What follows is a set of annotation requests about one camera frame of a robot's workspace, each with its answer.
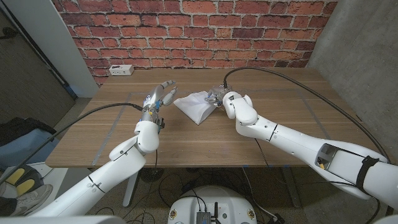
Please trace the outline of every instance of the gray wall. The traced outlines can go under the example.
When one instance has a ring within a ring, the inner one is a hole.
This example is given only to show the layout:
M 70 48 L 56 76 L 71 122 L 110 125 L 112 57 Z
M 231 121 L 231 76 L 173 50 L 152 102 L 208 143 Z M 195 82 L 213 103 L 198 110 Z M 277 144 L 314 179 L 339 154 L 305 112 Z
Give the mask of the gray wall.
M 85 61 L 51 0 L 3 0 L 79 97 L 98 90 Z
M 307 65 L 398 158 L 398 2 L 340 0 Z

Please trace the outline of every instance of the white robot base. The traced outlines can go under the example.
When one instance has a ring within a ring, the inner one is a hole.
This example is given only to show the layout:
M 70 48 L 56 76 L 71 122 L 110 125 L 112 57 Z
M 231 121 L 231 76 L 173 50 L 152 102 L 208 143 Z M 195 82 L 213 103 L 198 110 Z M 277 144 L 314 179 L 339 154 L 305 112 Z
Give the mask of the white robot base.
M 195 193 L 206 203 L 207 212 L 205 212 L 204 203 L 196 198 Z M 167 223 L 210 224 L 211 222 L 255 224 L 257 219 L 253 206 L 242 195 L 226 187 L 206 185 L 188 191 L 174 202 Z

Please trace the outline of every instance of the wooden table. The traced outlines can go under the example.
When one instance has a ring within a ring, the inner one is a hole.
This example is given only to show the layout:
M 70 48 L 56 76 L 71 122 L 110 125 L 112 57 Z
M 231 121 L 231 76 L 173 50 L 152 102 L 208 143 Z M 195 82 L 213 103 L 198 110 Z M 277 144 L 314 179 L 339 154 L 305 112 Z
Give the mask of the wooden table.
M 315 70 L 275 68 L 313 88 L 355 117 L 351 108 Z M 132 76 L 109 77 L 84 112 L 110 103 L 141 105 L 156 85 L 175 80 L 177 98 L 192 92 L 208 91 L 220 85 L 230 69 L 136 70 Z M 375 149 L 353 123 L 311 93 L 283 78 L 268 73 L 243 70 L 228 77 L 228 84 L 240 94 L 248 94 L 259 115 L 284 126 L 319 138 L 349 141 Z M 252 138 L 239 135 L 235 120 L 217 108 L 197 126 L 175 105 L 161 107 L 165 128 L 159 134 L 158 167 L 264 167 L 261 152 Z M 100 167 L 109 153 L 134 135 L 141 112 L 127 107 L 98 111 L 74 124 L 47 158 L 50 167 Z M 272 166 L 303 166 L 304 163 L 261 141 Z M 155 165 L 155 154 L 146 155 L 146 167 Z

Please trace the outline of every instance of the red brick wall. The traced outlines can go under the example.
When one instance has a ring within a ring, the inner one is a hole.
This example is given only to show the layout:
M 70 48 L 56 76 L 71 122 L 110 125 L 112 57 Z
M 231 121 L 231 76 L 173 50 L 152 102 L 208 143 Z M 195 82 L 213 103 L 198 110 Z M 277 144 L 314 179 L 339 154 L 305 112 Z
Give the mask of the red brick wall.
M 337 0 L 53 0 L 97 83 L 139 68 L 304 67 Z

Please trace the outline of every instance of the black strap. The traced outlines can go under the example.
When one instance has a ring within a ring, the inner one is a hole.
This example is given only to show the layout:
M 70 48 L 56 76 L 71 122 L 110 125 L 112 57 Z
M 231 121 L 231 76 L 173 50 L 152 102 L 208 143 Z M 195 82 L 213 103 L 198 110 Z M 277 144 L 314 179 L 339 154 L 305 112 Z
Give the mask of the black strap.
M 365 181 L 365 177 L 366 177 L 366 174 L 368 173 L 369 168 L 374 166 L 378 162 L 379 162 L 379 159 L 374 159 L 370 156 L 366 156 L 362 160 L 362 167 L 359 170 L 358 176 L 356 178 L 356 187 L 367 195 L 369 195 L 369 194 L 363 188 L 363 182 Z

